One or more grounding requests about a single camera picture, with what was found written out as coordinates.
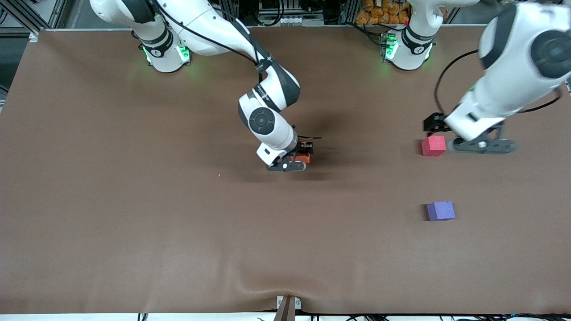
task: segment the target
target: purple cube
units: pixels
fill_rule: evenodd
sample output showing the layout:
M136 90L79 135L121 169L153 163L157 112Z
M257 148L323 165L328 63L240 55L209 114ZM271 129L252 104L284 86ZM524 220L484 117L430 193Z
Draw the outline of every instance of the purple cube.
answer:
M427 205L428 208L428 218L431 221L435 220L449 220L456 218L454 214L454 207L452 207L452 202L434 202Z

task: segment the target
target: robotic arm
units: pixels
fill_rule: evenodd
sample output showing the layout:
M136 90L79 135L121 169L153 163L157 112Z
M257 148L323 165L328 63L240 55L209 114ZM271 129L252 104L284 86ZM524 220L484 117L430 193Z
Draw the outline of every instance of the robotic arm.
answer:
M312 144L307 142L307 137L299 137L280 115L297 102L299 83L239 20L223 19L207 0L90 2L102 19L130 26L159 71L180 68L185 63L184 55L179 54L184 47L199 55L218 55L232 50L250 56L258 73L266 72L267 77L240 97L238 114L261 141L258 156L271 171L305 170L305 163L296 161L295 154L312 153Z
M386 60L398 68L413 70L428 59L432 41L443 22L440 6L472 6L480 0L409 0L412 16L409 24L402 30L391 30L395 35L392 50Z
M443 119L459 138L453 148L477 153L508 153L515 144L487 134L507 117L571 77L571 9L561 5L518 3L502 11L484 29L478 48L485 75ZM425 121L425 130L435 128Z

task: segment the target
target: brown table surface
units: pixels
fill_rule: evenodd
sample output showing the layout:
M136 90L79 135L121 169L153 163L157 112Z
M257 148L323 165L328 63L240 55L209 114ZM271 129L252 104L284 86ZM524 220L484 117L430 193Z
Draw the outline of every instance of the brown table surface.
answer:
M436 78L480 28L443 28L410 72L354 29L253 32L302 85L283 115L324 136L306 172L256 156L236 106L257 76L237 55L160 74L129 32L28 45L0 115L0 312L256 311L283 294L321 313L571 312L569 95L507 121L515 153L427 158ZM481 75L475 56L455 65L445 108ZM442 200L457 218L428 222Z

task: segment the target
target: red cube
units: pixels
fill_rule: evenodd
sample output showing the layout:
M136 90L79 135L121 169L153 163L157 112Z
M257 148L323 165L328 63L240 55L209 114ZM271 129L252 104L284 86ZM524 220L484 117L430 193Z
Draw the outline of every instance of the red cube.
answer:
M422 146L424 156L440 156L446 151L446 140L444 136L432 135L423 140Z

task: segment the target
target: cable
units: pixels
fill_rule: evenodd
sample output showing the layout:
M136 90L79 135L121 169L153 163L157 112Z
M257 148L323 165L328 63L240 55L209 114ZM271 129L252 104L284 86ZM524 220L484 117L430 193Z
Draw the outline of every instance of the cable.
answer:
M280 14L280 7L278 7L278 15L276 16L276 19L274 20L274 22L270 23L269 25L266 25L265 23L261 22L258 20L258 18L255 15L255 5L256 3L254 3L254 11L252 11L250 13L250 15L252 16L252 18L254 19L254 21L259 25L259 26L265 26L265 27L271 27L271 26L275 26L278 22L280 22L282 20L282 18L284 17L284 14L286 13L286 4L284 3L284 0L280 0L280 3L282 5L282 13Z
M387 26L387 25L378 25L378 26L385 27L385 28L387 28L387 29L391 29L391 30L395 30L395 31L403 31L403 30L406 29L406 27L397 29L397 28L395 28L395 27L391 27L391 26Z
M478 316L473 315L472 317L482 320L480 319ZM485 320L488 321L501 321L501 320L509 320L511 318L518 318L518 317L522 317L522 318L536 318L536 319L542 319L542 320L546 320L546 321L557 321L556 318L551 318L550 316L546 316L546 315L536 315L536 314L531 314L531 313L520 313L520 314L511 314L509 316L503 317L503 316L492 316L492 315L487 315L485 316ZM457 319L456 321L474 321L473 319Z
M555 98L553 98L550 102L546 102L546 103L544 103L543 105L540 105L540 106L537 106L537 107L534 107L534 108L529 108L529 109L526 109L526 110L520 110L520 111L518 111L517 113L518 113L518 114L529 113L529 112L531 112L531 111L536 111L536 110L542 109L542 108L544 108L544 107L547 107L547 106L549 106L549 105L552 105L552 104L556 103L559 99L561 99L561 89L559 89L559 87L557 87L557 88L555 88L555 90L553 90L553 92L554 92L557 96L556 96Z
M376 36L381 35L380 33L373 33L371 31L366 31L365 29L361 28L359 25L352 23L352 22L347 22L346 24L355 27L355 29L357 29L358 31L361 31L364 34L376 35Z
M369 34L369 32L367 31L367 28L365 27L365 24L363 24L363 30L365 31L365 34L367 35L367 38L369 38L369 40L376 44L377 46L382 47L383 45L380 42L375 41L373 38L371 38L371 35Z
M210 39L210 38L208 38L208 37L205 37L205 36L203 36L203 35L197 33L196 31L191 30L191 29L188 28L187 26L183 25L181 22L176 21L176 20L172 17L172 15L170 15L168 12L166 12L165 9L163 9L163 8L156 2L156 0L155 0L154 2L155 2L155 4L156 4L156 6L159 8L160 12L162 12L165 16L167 16L167 18L169 18L171 21L173 21L173 22L174 22L176 25L178 25L179 27L185 29L186 31L190 32L190 33L193 34L193 35L196 35L197 37L200 37L200 38L202 38L202 39L204 39L204 40L206 40L206 41L212 42L212 43L214 43L214 44L216 44L216 45L218 45L218 46L220 46L220 47L222 47L222 48L225 48L225 49L227 49L227 50L229 50L229 51L231 51L231 52L233 52L233 53L235 53L235 54L237 54L237 55L240 55L240 56L244 57L245 59L249 60L249 61L250 61L251 63L253 63L254 65L256 65L256 61L255 61L254 59L252 59L252 58L246 56L245 54L243 54L243 53L241 53L241 52L239 52L239 51L237 51L237 50L234 50L234 49L232 49L232 48L230 48L230 47L228 47L228 46L226 46L226 45L223 45L223 44L221 44L220 42L218 42L218 41L216 41L216 40L213 40L213 39Z
M231 14L230 12L220 9L220 8L214 8L214 10L219 11L223 14L227 14L229 17L231 17L232 19L234 19L234 21L237 20L237 17L235 17L233 14ZM256 66L260 64L260 59L258 58L258 48L256 47L256 43L254 42L254 38L252 37L252 34L250 33L249 30L247 30L246 28L244 28L244 31L246 31L246 33L248 33L248 37L250 39L250 43L252 44L252 47L254 48L254 57L256 57L256 63L254 63ZM258 82L262 82L262 73L258 73Z
M473 55L475 53L477 53L478 50L472 50L469 51L465 54L461 54L458 57L456 57L453 61L451 61L442 71L442 73L440 73L440 76L438 76L438 80L436 81L436 85L434 86L434 101L436 102L436 107L438 108L439 112L446 114L446 112L444 111L444 108L442 108L442 105L440 104L440 98L438 98L438 89L440 87L440 82L442 81L442 78L444 77L444 74L446 73L446 71L452 67L452 65L454 65L458 60L467 57L469 55Z

